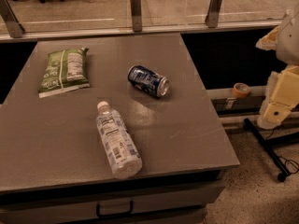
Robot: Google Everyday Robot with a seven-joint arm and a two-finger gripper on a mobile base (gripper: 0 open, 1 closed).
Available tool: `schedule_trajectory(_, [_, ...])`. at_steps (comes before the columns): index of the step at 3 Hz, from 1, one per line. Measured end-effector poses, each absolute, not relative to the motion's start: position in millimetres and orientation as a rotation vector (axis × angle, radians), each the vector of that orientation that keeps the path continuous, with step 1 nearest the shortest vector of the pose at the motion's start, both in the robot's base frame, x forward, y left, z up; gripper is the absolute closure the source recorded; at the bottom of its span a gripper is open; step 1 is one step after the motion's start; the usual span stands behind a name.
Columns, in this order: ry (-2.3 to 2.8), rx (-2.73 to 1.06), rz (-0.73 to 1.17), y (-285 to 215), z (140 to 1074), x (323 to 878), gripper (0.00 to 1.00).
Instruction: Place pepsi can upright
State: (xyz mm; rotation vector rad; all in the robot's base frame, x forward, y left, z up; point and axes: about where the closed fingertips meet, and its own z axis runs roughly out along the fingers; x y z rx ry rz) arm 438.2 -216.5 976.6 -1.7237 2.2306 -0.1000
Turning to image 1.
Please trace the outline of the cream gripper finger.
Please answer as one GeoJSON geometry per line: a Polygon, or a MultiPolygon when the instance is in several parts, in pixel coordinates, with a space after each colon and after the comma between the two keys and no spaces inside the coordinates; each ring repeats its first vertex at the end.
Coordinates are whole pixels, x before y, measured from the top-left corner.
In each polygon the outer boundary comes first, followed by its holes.
{"type": "Polygon", "coordinates": [[[278,26],[272,29],[267,35],[258,40],[256,47],[262,50],[275,50],[277,48],[278,31],[278,26]]]}
{"type": "Polygon", "coordinates": [[[271,130],[279,126],[299,104],[299,67],[288,65],[280,73],[272,72],[265,88],[259,127],[271,130]]]}

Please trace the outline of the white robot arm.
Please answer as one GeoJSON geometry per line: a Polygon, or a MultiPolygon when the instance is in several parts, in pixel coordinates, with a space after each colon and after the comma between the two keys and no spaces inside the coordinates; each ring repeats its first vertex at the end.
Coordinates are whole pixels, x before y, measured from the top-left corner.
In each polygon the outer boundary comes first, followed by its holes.
{"type": "Polygon", "coordinates": [[[288,9],[282,23],[256,43],[258,49],[274,50],[287,64],[281,72],[272,71],[257,124],[271,130],[279,126],[299,104],[299,4],[288,9]]]}

